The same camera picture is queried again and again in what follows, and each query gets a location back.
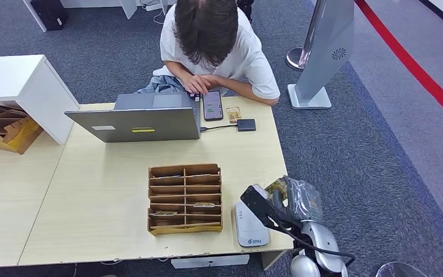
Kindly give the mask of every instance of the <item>plastic bag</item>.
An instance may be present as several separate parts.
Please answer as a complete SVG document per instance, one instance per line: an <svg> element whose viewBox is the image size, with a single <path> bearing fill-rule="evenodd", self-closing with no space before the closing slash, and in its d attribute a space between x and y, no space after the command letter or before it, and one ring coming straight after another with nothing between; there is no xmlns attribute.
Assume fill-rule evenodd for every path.
<svg viewBox="0 0 443 277"><path fill-rule="evenodd" d="M322 220L322 202L317 189L305 181L292 179L288 176L278 178L266 189L269 193L269 201L288 200L287 206L280 207L288 218L295 221Z"/></svg>

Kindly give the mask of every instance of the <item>white desk leg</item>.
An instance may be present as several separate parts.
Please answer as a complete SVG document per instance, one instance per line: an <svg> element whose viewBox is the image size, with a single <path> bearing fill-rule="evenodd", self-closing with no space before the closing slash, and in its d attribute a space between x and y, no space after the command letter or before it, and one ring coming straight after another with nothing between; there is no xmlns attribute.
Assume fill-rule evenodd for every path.
<svg viewBox="0 0 443 277"><path fill-rule="evenodd" d="M23 0L23 2L26 5L26 7L28 8L31 15L33 15L33 18L35 19L36 23L38 23L38 25L40 25L40 28L42 29L42 31L46 32L47 27L45 27L45 24L43 24L43 21L40 19L40 17L36 13L35 9L31 5L31 0Z"/></svg>
<svg viewBox="0 0 443 277"><path fill-rule="evenodd" d="M262 267L264 270L268 270L276 261L279 260L288 250L282 251L272 251L272 252L262 252Z"/></svg>
<svg viewBox="0 0 443 277"><path fill-rule="evenodd" d="M167 0L160 0L160 4L162 5L162 12L164 15L167 14Z"/></svg>
<svg viewBox="0 0 443 277"><path fill-rule="evenodd" d="M136 0L119 0L123 11L126 14L126 18L130 19L133 14L137 11L137 1Z"/></svg>

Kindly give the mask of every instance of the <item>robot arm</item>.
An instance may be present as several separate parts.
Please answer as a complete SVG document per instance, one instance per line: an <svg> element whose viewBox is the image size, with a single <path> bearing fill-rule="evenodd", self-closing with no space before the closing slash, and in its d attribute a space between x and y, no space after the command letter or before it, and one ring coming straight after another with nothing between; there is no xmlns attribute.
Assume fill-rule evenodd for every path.
<svg viewBox="0 0 443 277"><path fill-rule="evenodd" d="M296 188L296 192L294 195L288 192L289 203L302 201L301 195L305 194L305 191ZM268 197L260 186L249 186L241 200L265 227L293 238L293 277L347 277L347 267L354 261L354 255L339 252L335 237L325 226L304 219L301 213L288 211L283 205L283 197L279 190L275 190L271 197ZM349 257L351 260L344 264L342 257Z"/></svg>

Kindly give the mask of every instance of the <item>person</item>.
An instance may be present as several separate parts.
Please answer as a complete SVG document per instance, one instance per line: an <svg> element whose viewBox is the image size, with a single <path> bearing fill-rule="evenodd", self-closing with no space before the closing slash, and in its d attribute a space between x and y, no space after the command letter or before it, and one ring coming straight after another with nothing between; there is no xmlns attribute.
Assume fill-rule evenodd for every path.
<svg viewBox="0 0 443 277"><path fill-rule="evenodd" d="M261 42L235 0L178 0L166 14L160 55L165 65L153 75L175 76L190 93L219 87L271 106L279 100Z"/></svg>

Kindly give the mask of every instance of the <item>blue-gray carpet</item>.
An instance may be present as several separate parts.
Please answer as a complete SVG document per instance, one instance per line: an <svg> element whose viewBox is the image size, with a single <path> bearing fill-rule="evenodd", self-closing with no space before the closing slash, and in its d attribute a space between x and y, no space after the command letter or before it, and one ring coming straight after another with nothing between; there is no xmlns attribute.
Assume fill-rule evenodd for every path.
<svg viewBox="0 0 443 277"><path fill-rule="evenodd" d="M254 30L282 92L273 113L288 173L320 191L324 224L341 250L357 256L350 276L369 277L380 264L398 260L443 277L443 230L434 224L442 220L441 211L426 189L416 190L424 188L420 178L414 180L418 184L409 178L414 168L403 163L399 145L390 144L393 134L377 121L380 112L364 97L352 67L346 65L326 86L330 110L290 108L286 85L299 73L287 67L284 56L302 44L309 7L309 1L257 0L253 10ZM21 1L0 0L0 55L45 54L80 103L113 102L117 94L145 86L162 64L154 15L140 9L128 21L121 8L74 9L64 30L42 33ZM289 276L289 263L286 256L267 272L256 254L248 265L223 268L174 270L157 260L87 263L78 265L77 277ZM73 272L71 264L0 268L0 276Z"/></svg>

